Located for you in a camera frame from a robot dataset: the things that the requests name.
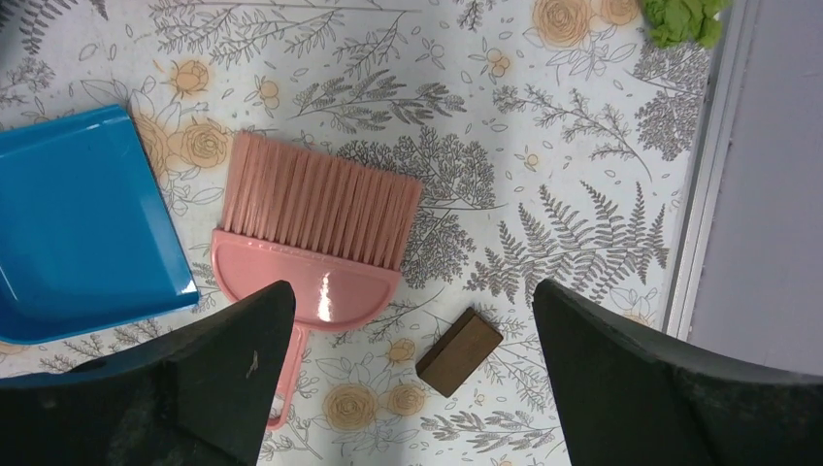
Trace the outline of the pink hand brush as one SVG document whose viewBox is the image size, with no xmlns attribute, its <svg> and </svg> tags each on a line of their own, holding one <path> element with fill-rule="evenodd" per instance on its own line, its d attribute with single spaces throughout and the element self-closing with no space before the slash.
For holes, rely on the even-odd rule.
<svg viewBox="0 0 823 466">
<path fill-rule="evenodd" d="M 406 175 L 253 132 L 235 138 L 212 268 L 235 302 L 291 285 L 296 311 L 276 388 L 285 403 L 311 332 L 360 328 L 389 304 L 422 191 Z"/>
</svg>

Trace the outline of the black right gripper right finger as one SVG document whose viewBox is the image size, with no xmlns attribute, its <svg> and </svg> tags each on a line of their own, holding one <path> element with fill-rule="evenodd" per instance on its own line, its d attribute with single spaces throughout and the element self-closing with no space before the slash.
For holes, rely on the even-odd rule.
<svg viewBox="0 0 823 466">
<path fill-rule="evenodd" d="M 818 465 L 822 380 L 668 336 L 565 286 L 533 314 L 575 465 Z"/>
</svg>

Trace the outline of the blue plastic dustpan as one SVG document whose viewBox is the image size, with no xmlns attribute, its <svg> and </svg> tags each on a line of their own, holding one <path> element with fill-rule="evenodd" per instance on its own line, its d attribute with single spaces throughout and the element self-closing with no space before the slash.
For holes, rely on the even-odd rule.
<svg viewBox="0 0 823 466">
<path fill-rule="evenodd" d="M 1 135 L 1 338 L 31 345 L 160 316 L 199 292 L 119 105 Z"/>
</svg>

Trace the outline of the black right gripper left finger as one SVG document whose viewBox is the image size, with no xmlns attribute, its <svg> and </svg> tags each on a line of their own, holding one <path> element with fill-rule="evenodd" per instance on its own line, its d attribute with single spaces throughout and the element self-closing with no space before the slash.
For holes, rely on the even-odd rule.
<svg viewBox="0 0 823 466">
<path fill-rule="evenodd" d="M 289 283 L 62 374 L 1 382 L 5 465 L 253 465 L 295 317 Z"/>
</svg>

